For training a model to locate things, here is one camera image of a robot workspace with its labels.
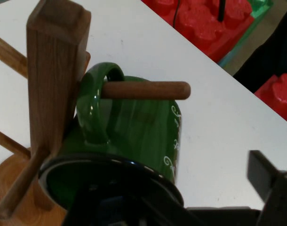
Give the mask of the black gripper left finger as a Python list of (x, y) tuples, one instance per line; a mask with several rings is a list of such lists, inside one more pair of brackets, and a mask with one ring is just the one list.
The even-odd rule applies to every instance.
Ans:
[(65, 226), (193, 226), (195, 217), (156, 181), (81, 190)]

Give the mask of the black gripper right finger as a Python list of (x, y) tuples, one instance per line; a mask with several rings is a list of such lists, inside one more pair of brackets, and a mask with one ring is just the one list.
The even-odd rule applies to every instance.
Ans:
[(264, 201), (256, 224), (287, 226), (287, 171), (278, 170), (261, 151), (251, 150), (247, 178)]

